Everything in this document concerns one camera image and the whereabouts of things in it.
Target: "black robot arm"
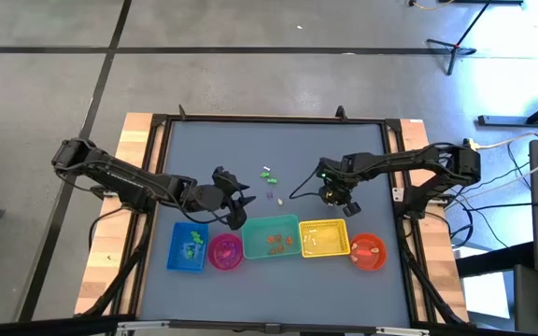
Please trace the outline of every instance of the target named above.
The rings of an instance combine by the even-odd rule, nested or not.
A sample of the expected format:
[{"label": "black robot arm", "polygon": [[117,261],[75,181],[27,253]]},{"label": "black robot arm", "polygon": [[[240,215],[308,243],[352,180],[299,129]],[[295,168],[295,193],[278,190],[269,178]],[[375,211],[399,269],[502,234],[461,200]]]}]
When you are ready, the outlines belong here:
[{"label": "black robot arm", "polygon": [[[227,224],[232,230],[244,225],[247,219],[244,206],[255,199],[244,197],[242,190],[248,186],[238,183],[222,167],[213,172],[213,185],[197,186],[197,181],[190,177],[149,173],[114,158],[84,139],[64,140],[51,163],[62,179],[68,175],[85,175],[101,184],[91,188],[93,193],[102,197],[105,192],[115,192],[122,204],[138,213],[151,211],[156,203],[177,208],[184,215],[228,208],[225,221],[222,217],[212,221]],[[232,196],[236,192],[240,197],[234,200]]]},{"label": "black robot arm", "polygon": [[345,205],[346,216],[361,211],[352,202],[351,191],[359,182],[368,181],[380,174],[426,169],[435,175],[420,186],[403,191],[398,212],[412,218],[424,218],[429,200],[456,186],[468,186],[481,179],[480,155],[459,146],[438,147],[429,145],[423,149],[400,153],[373,155],[371,153],[349,154],[340,161],[326,158],[319,160],[316,176],[323,179],[319,189],[321,200],[328,204]]}]

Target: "blue tray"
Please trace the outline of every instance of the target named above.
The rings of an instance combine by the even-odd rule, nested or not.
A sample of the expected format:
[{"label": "blue tray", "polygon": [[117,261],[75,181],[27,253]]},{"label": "blue tray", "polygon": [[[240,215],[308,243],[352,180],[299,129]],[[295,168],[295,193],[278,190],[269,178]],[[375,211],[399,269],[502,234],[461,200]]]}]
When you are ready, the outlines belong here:
[{"label": "blue tray", "polygon": [[[196,231],[201,236],[203,244],[195,243],[192,232]],[[172,243],[169,246],[169,258],[167,269],[200,273],[205,264],[205,252],[208,245],[209,226],[187,222],[177,222],[174,225]],[[188,251],[193,252],[192,258],[188,258]]]}]

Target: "teal basket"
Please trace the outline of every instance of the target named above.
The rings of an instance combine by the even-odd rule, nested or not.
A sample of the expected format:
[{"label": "teal basket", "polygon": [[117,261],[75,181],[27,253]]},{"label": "teal basket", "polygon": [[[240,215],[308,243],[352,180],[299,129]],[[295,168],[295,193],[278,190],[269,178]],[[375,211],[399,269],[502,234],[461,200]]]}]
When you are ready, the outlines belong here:
[{"label": "teal basket", "polygon": [[242,227],[242,244],[246,259],[300,254],[298,217],[251,218]]}]

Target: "white cable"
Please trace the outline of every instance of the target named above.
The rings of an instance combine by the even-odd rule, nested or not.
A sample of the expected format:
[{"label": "white cable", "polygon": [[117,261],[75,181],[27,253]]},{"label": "white cable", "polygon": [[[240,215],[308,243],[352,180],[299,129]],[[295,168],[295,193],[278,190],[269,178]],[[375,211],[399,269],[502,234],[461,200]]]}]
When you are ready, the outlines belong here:
[{"label": "white cable", "polygon": [[522,139],[523,137],[527,137],[527,136],[531,136],[531,135],[535,135],[535,134],[538,134],[538,132],[530,132],[530,133],[524,133],[520,136],[517,136],[515,138],[512,138],[512,139],[508,139],[508,140],[503,140],[497,144],[493,144],[493,145],[485,145],[485,146],[481,146],[481,145],[478,145],[477,143],[474,143],[474,149],[475,150],[479,150],[479,149],[491,149],[491,148],[495,148],[495,147],[499,147],[499,146],[503,146],[509,142],[512,142],[512,141],[515,141],[515,140],[518,140],[518,139]]},{"label": "white cable", "polygon": [[[517,178],[515,178],[515,179],[513,179],[513,180],[511,180],[511,181],[509,181],[509,182],[506,182],[506,183],[504,183],[504,184],[502,184],[502,185],[500,185],[500,186],[497,186],[497,187],[495,187],[495,188],[487,189],[487,190],[485,190],[485,191],[481,191],[481,192],[478,192],[478,193],[476,193],[476,194],[474,194],[474,195],[468,196],[468,197],[466,197],[464,200],[470,200],[470,199],[472,199],[472,198],[474,198],[474,197],[476,197],[476,196],[480,196],[480,195],[486,194],[486,193],[488,193],[488,192],[491,192],[491,191],[494,191],[494,190],[503,188],[503,187],[505,187],[505,186],[507,186],[507,185],[509,185],[509,184],[512,184],[512,183],[518,181],[519,179],[521,179],[521,178],[523,178],[523,177],[526,177],[526,176],[528,176],[528,175],[531,175],[531,174],[533,174],[533,173],[535,173],[535,172],[537,172],[537,171],[538,171],[538,166],[535,167],[535,168],[534,168],[533,170],[531,170],[530,172],[528,172],[528,173],[526,173],[526,174],[524,174],[524,175],[521,175],[521,176],[519,176],[519,177],[517,177]],[[458,204],[458,202],[455,202],[455,203],[451,204],[451,205],[448,207],[448,209],[451,209],[453,206],[456,206],[456,204]]]}]

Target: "purple object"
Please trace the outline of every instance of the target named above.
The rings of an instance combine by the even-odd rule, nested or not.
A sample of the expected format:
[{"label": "purple object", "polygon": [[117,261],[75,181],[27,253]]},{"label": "purple object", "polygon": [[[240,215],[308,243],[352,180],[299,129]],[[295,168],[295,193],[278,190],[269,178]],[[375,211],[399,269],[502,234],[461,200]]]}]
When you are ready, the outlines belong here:
[{"label": "purple object", "polygon": [[231,270],[242,261],[242,241],[231,233],[213,238],[208,246],[209,261],[218,270]]}]

